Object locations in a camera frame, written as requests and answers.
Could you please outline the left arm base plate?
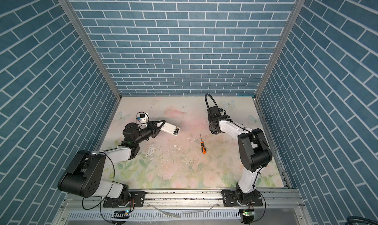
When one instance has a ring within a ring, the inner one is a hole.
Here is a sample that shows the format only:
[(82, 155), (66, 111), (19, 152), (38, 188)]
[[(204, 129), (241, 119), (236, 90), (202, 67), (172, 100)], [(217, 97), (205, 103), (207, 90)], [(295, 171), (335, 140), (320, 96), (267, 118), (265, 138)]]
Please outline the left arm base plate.
[(106, 197), (103, 202), (104, 208), (139, 208), (144, 204), (146, 192), (131, 191), (123, 193), (119, 198)]

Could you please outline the orange black screwdriver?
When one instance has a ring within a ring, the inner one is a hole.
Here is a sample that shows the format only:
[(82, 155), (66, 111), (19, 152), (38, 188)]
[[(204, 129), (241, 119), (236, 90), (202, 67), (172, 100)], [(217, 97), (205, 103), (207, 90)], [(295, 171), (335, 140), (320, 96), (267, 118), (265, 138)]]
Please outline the orange black screwdriver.
[(206, 154), (206, 147), (204, 141), (202, 140), (202, 135), (200, 134), (200, 144), (201, 144), (201, 151), (203, 154)]

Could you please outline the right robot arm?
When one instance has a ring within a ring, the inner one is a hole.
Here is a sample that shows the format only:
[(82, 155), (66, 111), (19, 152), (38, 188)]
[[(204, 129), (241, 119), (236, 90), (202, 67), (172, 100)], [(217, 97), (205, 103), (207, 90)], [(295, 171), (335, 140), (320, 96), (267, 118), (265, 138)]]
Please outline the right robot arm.
[(209, 131), (212, 134), (226, 133), (237, 140), (239, 156), (244, 167), (237, 183), (236, 194), (246, 198), (256, 189), (258, 175), (272, 161), (273, 154), (263, 130), (250, 129), (235, 123), (230, 116), (222, 114), (217, 106), (208, 107)]

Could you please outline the grey white remote control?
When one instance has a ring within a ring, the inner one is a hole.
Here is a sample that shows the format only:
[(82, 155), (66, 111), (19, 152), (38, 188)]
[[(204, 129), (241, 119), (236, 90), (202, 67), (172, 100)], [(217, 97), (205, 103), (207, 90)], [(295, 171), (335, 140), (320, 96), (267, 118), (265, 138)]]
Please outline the grey white remote control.
[(171, 134), (173, 136), (177, 136), (180, 132), (179, 127), (172, 125), (170, 123), (167, 123), (167, 122), (161, 124), (160, 130), (165, 132), (165, 133)]

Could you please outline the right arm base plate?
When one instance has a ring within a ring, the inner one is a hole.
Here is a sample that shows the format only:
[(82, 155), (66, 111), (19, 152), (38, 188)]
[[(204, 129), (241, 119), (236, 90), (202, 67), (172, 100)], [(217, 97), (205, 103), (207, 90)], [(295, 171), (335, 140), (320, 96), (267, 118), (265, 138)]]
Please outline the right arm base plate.
[(224, 207), (263, 206), (262, 196), (258, 190), (248, 194), (244, 194), (240, 190), (222, 190), (221, 196)]

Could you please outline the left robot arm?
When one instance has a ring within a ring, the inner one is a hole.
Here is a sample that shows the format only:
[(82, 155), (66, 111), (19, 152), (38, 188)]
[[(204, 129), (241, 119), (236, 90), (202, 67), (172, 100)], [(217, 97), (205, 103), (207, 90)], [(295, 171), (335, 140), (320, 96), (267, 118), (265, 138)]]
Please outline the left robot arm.
[(149, 121), (140, 127), (137, 123), (129, 123), (123, 130), (123, 141), (116, 148), (90, 152), (81, 150), (76, 153), (67, 169), (58, 181), (58, 189), (62, 192), (89, 198), (98, 196), (116, 201), (119, 207), (129, 204), (131, 195), (126, 184), (103, 179), (103, 169), (122, 161), (132, 160), (140, 150), (139, 144), (155, 138), (166, 121)]

